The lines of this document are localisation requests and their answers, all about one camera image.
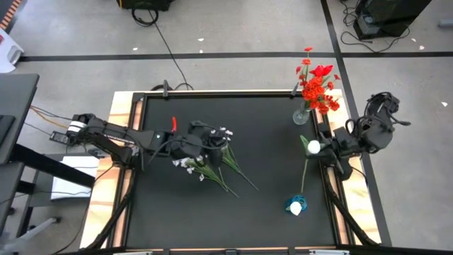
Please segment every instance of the wooden table frame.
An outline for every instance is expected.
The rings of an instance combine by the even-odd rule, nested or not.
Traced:
[[[220,92],[220,91],[178,91],[178,93],[203,93],[203,92]],[[140,116],[142,114],[142,102],[139,98],[132,98],[136,93],[159,93],[162,91],[118,91],[115,92],[113,97],[112,108],[110,109],[110,115],[108,122],[117,125],[127,126],[130,128],[138,129],[140,124]],[[337,111],[330,111],[328,114],[329,125],[332,130],[344,126],[345,121],[349,118],[348,110],[346,108],[345,99],[340,89],[334,89],[329,91],[328,94],[338,99],[340,108]],[[134,115],[131,115],[131,107],[135,106]],[[322,122],[323,118],[318,114],[318,121]],[[112,162],[110,158],[102,159],[100,161],[96,176],[100,176],[105,172]],[[355,167],[359,171],[362,171],[362,164],[358,158],[350,159],[351,166]],[[372,202],[370,200],[370,194],[365,183],[362,174],[354,171],[350,179],[344,182],[339,182],[334,176],[333,170],[329,170],[329,177],[334,189],[337,191],[340,199],[343,199],[348,205],[350,214],[355,218],[361,228],[368,234],[368,236],[376,242],[380,242],[381,238],[377,227],[377,221],[374,215]],[[91,196],[90,205],[88,208],[86,221],[84,225],[84,231],[81,238],[80,247],[88,246],[95,238],[96,235],[103,229],[106,222],[110,218],[113,208],[116,206],[114,201],[119,200],[122,197],[129,185],[131,172],[130,170],[121,172],[118,168],[111,169],[107,174],[100,178],[95,186],[93,187],[93,194]],[[124,179],[122,186],[118,185],[120,179]],[[338,209],[335,208],[336,212],[336,224],[340,233],[341,244],[353,244],[359,243],[357,237],[352,235],[349,227],[345,224],[343,216],[340,214]],[[124,240],[122,239],[122,232],[125,226],[126,215],[122,213],[120,219],[117,222],[116,228],[114,229],[113,238],[107,241],[110,247],[119,247]],[[295,247],[295,249],[313,249],[315,247]],[[219,251],[224,248],[218,249],[172,249],[171,251]],[[287,250],[288,247],[261,247],[261,248],[250,248],[253,250],[266,249],[266,250]]]

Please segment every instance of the speaker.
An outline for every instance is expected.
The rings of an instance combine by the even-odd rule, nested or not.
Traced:
[[[354,30],[361,40],[399,37],[431,0],[360,0]]]
[[[118,6],[123,9],[137,9],[168,11],[171,2],[174,0],[116,0]]]

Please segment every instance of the concrete floor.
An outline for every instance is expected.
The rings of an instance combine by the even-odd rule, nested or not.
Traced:
[[[343,6],[327,0],[338,37],[346,28]],[[320,1],[176,0],[162,13],[159,27],[174,53],[333,52]],[[390,52],[453,51],[453,30],[441,30],[441,18],[453,18],[453,3],[433,0],[411,26],[411,34]],[[355,1],[349,0],[349,6]],[[112,0],[28,0],[11,36],[26,56],[166,54],[155,28],[134,23],[130,12]],[[387,46],[388,39],[372,47]],[[366,52],[340,43],[342,52]],[[196,89],[287,89],[294,84],[299,58],[181,59],[178,63]],[[313,59],[336,64],[334,58]],[[384,214],[395,247],[453,249],[453,57],[345,59],[357,108],[361,113],[373,93],[390,91],[401,100],[397,117],[412,126],[397,128],[387,149],[372,155]],[[33,104],[71,116],[95,113],[107,118],[115,91],[147,90],[167,79],[183,82],[170,60],[21,62],[15,73],[41,76]],[[441,102],[451,103],[444,107]],[[27,122],[51,132],[36,115]],[[42,153],[64,147],[27,126],[19,142]],[[29,178],[31,171],[24,175]],[[67,244],[82,221],[86,200],[40,208],[32,223],[50,215],[64,220],[29,243],[24,254],[48,254]],[[16,199],[19,209],[24,199]],[[13,231],[18,216],[7,229]],[[69,250],[75,250],[77,242]]]

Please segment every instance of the small glass vase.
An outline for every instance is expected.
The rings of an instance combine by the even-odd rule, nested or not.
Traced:
[[[296,125],[303,125],[310,119],[310,112],[311,108],[304,101],[292,114],[292,121],[294,121]]]

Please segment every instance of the red clip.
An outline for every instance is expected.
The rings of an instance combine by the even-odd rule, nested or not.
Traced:
[[[171,117],[171,121],[173,122],[173,128],[171,128],[171,132],[176,132],[176,117]]]

